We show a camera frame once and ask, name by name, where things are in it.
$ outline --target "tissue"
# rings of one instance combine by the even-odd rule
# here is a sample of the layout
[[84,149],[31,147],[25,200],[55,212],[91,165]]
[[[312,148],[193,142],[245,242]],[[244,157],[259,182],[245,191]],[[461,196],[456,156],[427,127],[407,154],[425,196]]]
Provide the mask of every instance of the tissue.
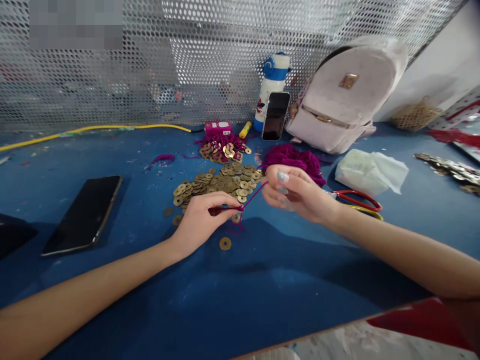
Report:
[[338,163],[335,180],[374,197],[389,188],[401,194],[400,188],[408,173],[409,168],[393,157],[353,149]]

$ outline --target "hand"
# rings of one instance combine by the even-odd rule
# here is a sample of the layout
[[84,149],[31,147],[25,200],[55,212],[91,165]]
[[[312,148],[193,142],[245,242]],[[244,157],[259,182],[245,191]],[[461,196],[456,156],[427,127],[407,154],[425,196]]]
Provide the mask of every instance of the hand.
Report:
[[342,204],[325,193],[305,171],[286,165],[269,166],[268,184],[263,187],[265,201],[274,208],[296,212],[310,222],[334,222]]
[[182,258],[197,250],[220,225],[238,212],[235,209],[213,210],[222,205],[239,207],[240,203],[223,191],[192,197],[178,229],[169,239]]

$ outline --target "fingernail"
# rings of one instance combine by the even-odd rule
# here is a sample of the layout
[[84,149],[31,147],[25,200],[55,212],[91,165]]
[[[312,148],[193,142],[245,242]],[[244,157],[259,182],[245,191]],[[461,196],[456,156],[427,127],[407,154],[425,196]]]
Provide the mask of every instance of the fingernail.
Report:
[[280,186],[280,187],[278,188],[278,191],[281,192],[283,195],[288,195],[288,194],[289,194],[288,189],[287,189],[286,187],[284,187],[284,186]]
[[285,204],[285,209],[287,209],[289,212],[294,211],[294,207],[292,206],[292,203],[290,202],[290,200],[288,200],[287,198],[284,198],[282,201]]
[[289,181],[289,176],[286,173],[284,173],[283,171],[278,171],[276,173],[276,177],[277,177],[279,182],[284,183],[284,184]]

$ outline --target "smartphone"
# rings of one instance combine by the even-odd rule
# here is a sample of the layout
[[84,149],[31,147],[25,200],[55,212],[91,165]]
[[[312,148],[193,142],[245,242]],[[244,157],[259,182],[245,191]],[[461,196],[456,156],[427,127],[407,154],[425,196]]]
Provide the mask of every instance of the smartphone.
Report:
[[284,130],[285,115],[289,109],[290,94],[288,92],[271,92],[268,97],[265,122],[261,138],[278,141]]
[[41,255],[68,253],[96,244],[121,183],[121,176],[87,180],[41,251]]

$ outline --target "blue work surface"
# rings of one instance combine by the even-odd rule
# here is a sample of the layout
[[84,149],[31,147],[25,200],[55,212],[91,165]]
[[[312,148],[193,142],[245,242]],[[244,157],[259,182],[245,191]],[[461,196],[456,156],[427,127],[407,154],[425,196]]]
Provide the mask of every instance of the blue work surface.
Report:
[[[111,131],[61,138],[16,149],[0,166],[0,213],[25,219],[39,234],[0,260],[0,307],[143,250],[170,236],[173,191],[184,180],[221,166],[196,155],[203,136],[176,129]],[[25,135],[1,135],[0,144]],[[480,201],[415,159],[425,152],[470,163],[449,145],[380,125],[358,148],[383,151],[410,172],[402,195],[376,199],[387,222],[480,259]],[[248,141],[253,154],[272,142]],[[175,161],[146,166],[160,154]],[[0,154],[0,158],[9,155]],[[325,156],[338,162],[341,156]],[[328,188],[339,190],[335,165],[324,166]],[[123,184],[99,244],[58,257],[40,257],[56,224],[86,179],[121,175]],[[175,208],[174,215],[181,214]],[[241,235],[223,225],[193,255],[110,306],[61,344],[49,359],[226,359],[303,337],[418,301],[430,294],[346,240],[257,196],[246,208]],[[229,236],[231,249],[219,248]]]

